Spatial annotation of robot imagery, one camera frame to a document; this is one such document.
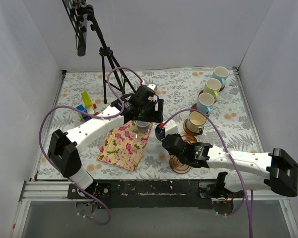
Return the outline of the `small grey patterned cup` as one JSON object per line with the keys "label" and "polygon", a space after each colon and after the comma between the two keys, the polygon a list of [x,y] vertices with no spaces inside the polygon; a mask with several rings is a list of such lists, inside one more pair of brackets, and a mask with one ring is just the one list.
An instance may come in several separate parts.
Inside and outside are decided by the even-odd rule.
{"label": "small grey patterned cup", "polygon": [[137,120],[136,125],[140,133],[146,133],[150,127],[150,122]]}

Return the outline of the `dark blue mug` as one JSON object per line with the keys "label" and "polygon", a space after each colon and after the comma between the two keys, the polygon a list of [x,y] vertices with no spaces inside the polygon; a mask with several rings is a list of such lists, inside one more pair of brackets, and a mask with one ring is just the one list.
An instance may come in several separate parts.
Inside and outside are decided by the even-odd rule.
{"label": "dark blue mug", "polygon": [[161,128],[160,125],[157,125],[154,131],[157,140],[162,141],[165,138],[165,129]]}

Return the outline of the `cream enamel mug dark rim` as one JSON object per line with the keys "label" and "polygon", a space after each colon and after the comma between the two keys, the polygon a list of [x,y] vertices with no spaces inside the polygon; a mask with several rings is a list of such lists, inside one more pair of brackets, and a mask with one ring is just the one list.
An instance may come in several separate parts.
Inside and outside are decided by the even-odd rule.
{"label": "cream enamel mug dark rim", "polygon": [[207,119],[199,112],[193,111],[189,114],[187,120],[187,128],[190,132],[195,134],[202,134]]}

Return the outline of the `white mug blue handle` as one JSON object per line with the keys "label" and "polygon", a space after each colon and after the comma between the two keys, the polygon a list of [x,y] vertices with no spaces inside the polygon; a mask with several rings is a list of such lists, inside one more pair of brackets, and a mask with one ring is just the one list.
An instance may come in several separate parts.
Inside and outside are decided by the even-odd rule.
{"label": "white mug blue handle", "polygon": [[201,93],[197,100],[197,110],[209,116],[212,112],[212,105],[215,99],[210,93]]}

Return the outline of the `white mug green handle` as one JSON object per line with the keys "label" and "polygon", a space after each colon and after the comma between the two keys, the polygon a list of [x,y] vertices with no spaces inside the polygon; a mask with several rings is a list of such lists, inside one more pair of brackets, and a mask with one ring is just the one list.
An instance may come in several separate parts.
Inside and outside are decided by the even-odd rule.
{"label": "white mug green handle", "polygon": [[221,82],[218,79],[211,78],[206,81],[204,92],[209,93],[214,97],[214,100],[217,101],[219,98],[219,91],[221,89]]}

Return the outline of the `white mug light blue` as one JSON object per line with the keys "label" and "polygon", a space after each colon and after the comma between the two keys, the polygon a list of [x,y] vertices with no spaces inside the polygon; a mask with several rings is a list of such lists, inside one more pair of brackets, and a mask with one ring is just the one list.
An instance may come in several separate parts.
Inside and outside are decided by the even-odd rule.
{"label": "white mug light blue", "polygon": [[225,87],[225,81],[229,75],[229,70],[225,67],[218,66],[214,68],[212,78],[215,78],[220,81],[222,88]]}

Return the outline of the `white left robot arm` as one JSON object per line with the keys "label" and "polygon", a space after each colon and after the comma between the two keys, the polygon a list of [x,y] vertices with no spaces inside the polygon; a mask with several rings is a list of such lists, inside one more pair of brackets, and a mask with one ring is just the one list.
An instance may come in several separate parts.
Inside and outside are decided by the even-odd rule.
{"label": "white left robot arm", "polygon": [[84,198],[91,198],[96,187],[92,176],[82,166],[79,157],[85,147],[112,129],[129,121],[163,121],[163,100],[155,100],[157,86],[141,85],[130,96],[124,95],[112,102],[99,115],[91,115],[90,120],[66,132],[54,131],[45,157],[62,174],[78,186]]}

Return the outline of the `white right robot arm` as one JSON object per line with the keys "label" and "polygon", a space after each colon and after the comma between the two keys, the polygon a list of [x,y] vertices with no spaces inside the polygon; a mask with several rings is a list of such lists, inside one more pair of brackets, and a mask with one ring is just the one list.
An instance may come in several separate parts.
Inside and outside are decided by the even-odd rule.
{"label": "white right robot arm", "polygon": [[270,189],[286,197],[298,194],[298,163],[281,148],[274,148],[271,153],[225,152],[209,143],[189,144],[178,134],[167,135],[162,146],[181,163],[194,168],[234,169],[235,176],[221,176],[215,184],[220,197],[244,188]]}

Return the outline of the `floral serving tray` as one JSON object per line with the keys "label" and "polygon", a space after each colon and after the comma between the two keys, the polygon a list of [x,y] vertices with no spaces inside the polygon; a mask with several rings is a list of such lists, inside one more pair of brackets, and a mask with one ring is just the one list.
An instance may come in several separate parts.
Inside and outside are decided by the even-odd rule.
{"label": "floral serving tray", "polygon": [[152,123],[140,132],[135,121],[117,127],[107,134],[98,153],[98,160],[129,171],[135,171],[149,140]]}

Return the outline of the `floral table cloth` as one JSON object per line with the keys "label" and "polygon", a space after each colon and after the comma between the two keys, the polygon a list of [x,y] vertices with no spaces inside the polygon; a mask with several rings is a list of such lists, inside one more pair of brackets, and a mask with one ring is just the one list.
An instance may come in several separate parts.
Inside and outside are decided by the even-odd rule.
{"label": "floral table cloth", "polygon": [[[148,84],[155,84],[158,96],[164,99],[163,117],[173,116],[179,129],[182,129],[189,114],[187,108],[197,102],[199,92],[212,74],[210,68],[185,68],[138,71],[137,74],[128,72],[127,76],[135,87],[138,87],[140,78]],[[212,106],[211,121],[197,139],[215,146],[225,143],[230,150],[258,153],[262,147],[254,132],[240,86],[235,71],[230,71],[225,89],[219,93],[218,101]],[[81,93],[84,91],[95,102],[99,112],[106,108],[100,72],[68,72],[57,94],[59,109],[47,123],[45,148],[48,148],[55,130],[66,131],[81,124],[79,115],[69,110],[69,106],[82,104]],[[113,102],[114,95],[109,90],[106,92],[108,102]],[[191,169],[185,174],[175,173],[169,166],[168,153],[153,133],[150,134],[138,168],[129,171],[97,159],[104,141],[104,136],[98,138],[80,155],[83,166],[95,179],[214,179],[219,172],[217,169]]]}

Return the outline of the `colourful toy blocks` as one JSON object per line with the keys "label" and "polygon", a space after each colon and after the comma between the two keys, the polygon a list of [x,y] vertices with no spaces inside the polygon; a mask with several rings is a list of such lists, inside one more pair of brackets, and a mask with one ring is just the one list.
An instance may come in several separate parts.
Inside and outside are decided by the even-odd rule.
{"label": "colourful toy blocks", "polygon": [[[97,111],[97,105],[92,102],[88,93],[86,91],[82,92],[81,97],[82,97],[83,105],[81,104],[81,105],[77,106],[76,108],[80,111],[86,112],[91,115],[95,115],[95,116],[98,115],[99,112]],[[90,116],[87,116],[82,113],[79,114],[79,117],[80,117],[80,120],[83,122],[86,122],[91,119]]]}

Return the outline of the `black tripod stand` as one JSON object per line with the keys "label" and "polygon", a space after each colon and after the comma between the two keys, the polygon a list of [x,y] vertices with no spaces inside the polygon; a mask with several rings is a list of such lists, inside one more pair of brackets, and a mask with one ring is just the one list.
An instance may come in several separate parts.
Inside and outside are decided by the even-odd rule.
{"label": "black tripod stand", "polygon": [[118,86],[108,83],[108,80],[106,79],[106,73],[105,73],[105,58],[107,58],[110,66],[111,66],[111,69],[118,68],[118,67],[120,67],[120,65],[113,54],[113,50],[109,46],[107,46],[107,44],[105,43],[101,29],[98,25],[96,18],[95,18],[93,6],[88,4],[85,9],[86,9],[86,13],[87,13],[87,20],[91,21],[91,23],[92,23],[90,26],[91,30],[96,32],[97,37],[99,38],[101,45],[102,45],[102,47],[100,47],[100,49],[99,49],[99,54],[101,56],[101,63],[102,63],[104,103],[107,104],[107,92],[106,92],[107,84],[109,86],[114,87],[115,89],[118,89],[123,95],[126,93],[125,92],[126,83],[129,84],[129,86],[133,92],[135,92],[136,90],[122,69],[118,69],[114,72],[114,76],[116,78]]}

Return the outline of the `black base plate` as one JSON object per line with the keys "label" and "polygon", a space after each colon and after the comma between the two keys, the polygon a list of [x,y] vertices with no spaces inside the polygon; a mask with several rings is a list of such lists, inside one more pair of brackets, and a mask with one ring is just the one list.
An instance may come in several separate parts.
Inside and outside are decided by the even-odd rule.
{"label": "black base plate", "polygon": [[212,209],[215,179],[110,179],[95,180],[87,191],[108,208]]}

